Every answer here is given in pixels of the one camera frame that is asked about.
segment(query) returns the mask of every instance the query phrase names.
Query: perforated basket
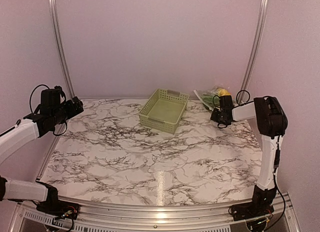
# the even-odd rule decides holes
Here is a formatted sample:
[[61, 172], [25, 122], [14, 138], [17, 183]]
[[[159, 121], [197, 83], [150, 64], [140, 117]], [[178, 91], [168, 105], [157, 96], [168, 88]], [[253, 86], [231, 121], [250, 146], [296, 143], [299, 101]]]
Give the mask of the perforated basket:
[[188, 99], [180, 92], [156, 90], [139, 113], [141, 125], [174, 134]]

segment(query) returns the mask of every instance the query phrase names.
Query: plastic bag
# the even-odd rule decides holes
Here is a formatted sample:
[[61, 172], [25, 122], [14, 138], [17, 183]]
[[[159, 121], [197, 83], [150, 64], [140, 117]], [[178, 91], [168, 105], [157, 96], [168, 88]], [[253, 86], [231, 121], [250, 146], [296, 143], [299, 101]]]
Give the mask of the plastic bag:
[[194, 90], [197, 98], [203, 103], [207, 110], [213, 111], [215, 107], [219, 107], [219, 96], [230, 95], [223, 87], [217, 86], [212, 90]]

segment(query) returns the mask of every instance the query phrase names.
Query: cable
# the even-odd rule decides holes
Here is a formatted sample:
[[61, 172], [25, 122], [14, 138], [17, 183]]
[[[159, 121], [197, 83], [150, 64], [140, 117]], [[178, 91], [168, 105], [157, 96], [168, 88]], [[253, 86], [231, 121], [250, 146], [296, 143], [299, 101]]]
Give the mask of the cable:
[[[248, 94], [248, 100], [247, 100], [245, 103], [243, 103], [243, 104], [239, 103], [239, 99], [240, 99], [239, 96], [240, 96], [240, 93], [241, 93], [241, 92], [246, 92], [246, 93]], [[247, 90], [240, 90], [240, 91], [238, 91], [238, 93], [237, 93], [237, 95], [236, 95], [236, 98], [235, 98], [235, 101], [236, 101], [236, 103], [237, 103], [239, 106], [247, 104], [247, 103], [250, 101], [250, 93], [249, 93]]]
[[47, 89], [50, 89], [50, 88], [49, 88], [47, 85], [45, 85], [45, 84], [40, 84], [40, 85], [36, 86], [35, 89], [33, 89], [32, 93], [31, 93], [31, 95], [30, 95], [30, 99], [29, 99], [29, 106], [30, 106], [30, 111], [31, 111], [31, 113], [33, 113], [32, 107], [31, 107], [32, 95], [34, 94], [35, 90], [37, 90], [37, 89], [38, 89], [39, 87], [41, 87], [41, 86], [45, 86]]
[[70, 217], [71, 218], [71, 220], [72, 220], [72, 225], [71, 225], [71, 228], [69, 229], [69, 230], [67, 230], [66, 232], [70, 232], [70, 231], [72, 231], [73, 229], [74, 229], [74, 227], [75, 227], [75, 221], [74, 221], [74, 219], [72, 218], [72, 214], [69, 216], [69, 215], [67, 215], [67, 217]]
[[276, 223], [278, 223], [279, 220], [282, 218], [282, 216], [284, 216], [284, 214], [285, 214], [285, 212], [286, 212], [286, 200], [285, 200], [284, 196], [282, 195], [282, 193], [280, 192], [279, 187], [278, 187], [278, 185], [277, 185], [277, 182], [276, 182], [276, 173], [273, 174], [273, 180], [274, 180], [275, 188], [276, 188], [276, 190], [279, 192], [279, 194], [280, 194], [280, 196], [281, 196], [281, 198], [282, 198], [282, 200], [283, 200], [283, 211], [282, 211], [280, 217], [279, 217], [271, 226], [269, 226], [269, 227], [268, 227], [267, 229], [265, 229], [264, 231], [268, 231], [268, 230], [269, 230], [270, 228], [272, 228]]
[[67, 129], [68, 129], [68, 124], [67, 124], [66, 121], [64, 122], [64, 124], [65, 124], [65, 130], [64, 130], [61, 134], [55, 134], [55, 132], [53, 131], [53, 134], [54, 134], [55, 136], [62, 136], [62, 135], [67, 131]]
[[35, 204], [35, 206], [38, 206], [38, 204], [35, 202], [35, 201], [31, 201], [32, 203], [34, 203]]
[[219, 108], [220, 109], [220, 105], [219, 106], [217, 106], [216, 104], [215, 104], [215, 97], [218, 97], [218, 100], [220, 100], [220, 97], [218, 96], [218, 95], [215, 95], [214, 97], [213, 97], [213, 99], [212, 99], [212, 103], [213, 103], [213, 105], [214, 105], [214, 107], [216, 107], [216, 108]]
[[228, 127], [227, 125], [225, 125], [224, 127], [220, 127], [219, 125], [221, 125], [221, 123], [218, 123], [218, 128], [219, 128], [219, 129], [224, 129], [224, 128], [227, 128], [227, 127]]

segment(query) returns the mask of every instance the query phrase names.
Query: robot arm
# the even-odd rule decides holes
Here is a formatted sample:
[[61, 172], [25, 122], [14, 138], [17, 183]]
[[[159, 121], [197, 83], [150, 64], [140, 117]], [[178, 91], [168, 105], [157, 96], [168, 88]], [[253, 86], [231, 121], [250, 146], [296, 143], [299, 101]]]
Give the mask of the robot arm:
[[[35, 112], [18, 120], [13, 127], [0, 134], [0, 165], [23, 145], [49, 131], [54, 133], [56, 125], [66, 124], [68, 119], [83, 111], [83, 104], [77, 97], [66, 101], [60, 86], [43, 90], [41, 103]], [[38, 201], [37, 210], [57, 216], [61, 216], [61, 213], [52, 212], [61, 212], [70, 206], [70, 203], [58, 199], [57, 189], [50, 185], [0, 177], [0, 201], [3, 199]]]
[[256, 117], [257, 126], [262, 137], [262, 163], [260, 176], [254, 188], [252, 202], [231, 206], [235, 221], [249, 219], [273, 212], [273, 199], [277, 188], [275, 180], [280, 162], [280, 150], [285, 130], [288, 126], [287, 117], [275, 97], [255, 98], [252, 102], [234, 106], [231, 96], [219, 97], [220, 108], [215, 108], [211, 120], [230, 125]]

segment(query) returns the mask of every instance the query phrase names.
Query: marble pattern surface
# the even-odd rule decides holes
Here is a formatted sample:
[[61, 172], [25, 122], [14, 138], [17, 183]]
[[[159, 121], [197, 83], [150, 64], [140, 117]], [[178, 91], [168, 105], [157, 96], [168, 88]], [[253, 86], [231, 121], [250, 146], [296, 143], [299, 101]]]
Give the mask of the marble pattern surface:
[[189, 101], [176, 133], [140, 125], [142, 99], [83, 100], [41, 181], [66, 197], [198, 205], [252, 197], [262, 152], [247, 121], [225, 129]]

